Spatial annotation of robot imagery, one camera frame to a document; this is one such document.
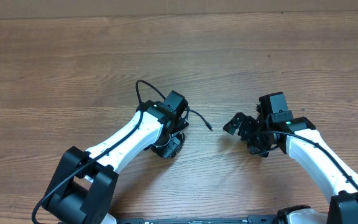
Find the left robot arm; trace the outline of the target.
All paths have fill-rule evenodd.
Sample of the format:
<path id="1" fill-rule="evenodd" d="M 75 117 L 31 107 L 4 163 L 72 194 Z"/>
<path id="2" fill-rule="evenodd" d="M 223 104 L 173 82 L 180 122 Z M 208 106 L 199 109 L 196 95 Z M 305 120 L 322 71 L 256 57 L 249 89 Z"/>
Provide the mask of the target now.
<path id="1" fill-rule="evenodd" d="M 43 199 L 37 204 L 62 223 L 117 223 L 110 203 L 119 173 L 141 151 L 176 156 L 184 142 L 185 97 L 175 91 L 163 101 L 146 101 L 133 118 L 107 140 L 85 151 L 75 146 L 60 159 Z"/>

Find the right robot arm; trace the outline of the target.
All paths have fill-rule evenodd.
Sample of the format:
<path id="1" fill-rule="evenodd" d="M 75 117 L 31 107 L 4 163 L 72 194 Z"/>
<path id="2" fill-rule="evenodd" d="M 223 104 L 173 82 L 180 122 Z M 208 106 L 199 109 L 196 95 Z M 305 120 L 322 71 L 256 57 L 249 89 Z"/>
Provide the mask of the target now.
<path id="1" fill-rule="evenodd" d="M 279 210 L 268 223 L 358 223 L 358 173 L 353 171 L 323 140 L 306 117 L 294 118 L 283 92 L 261 96 L 258 117 L 236 113 L 223 126 L 247 143 L 250 154 L 267 157 L 280 149 L 308 173 L 329 204 L 327 213 L 308 205 Z"/>

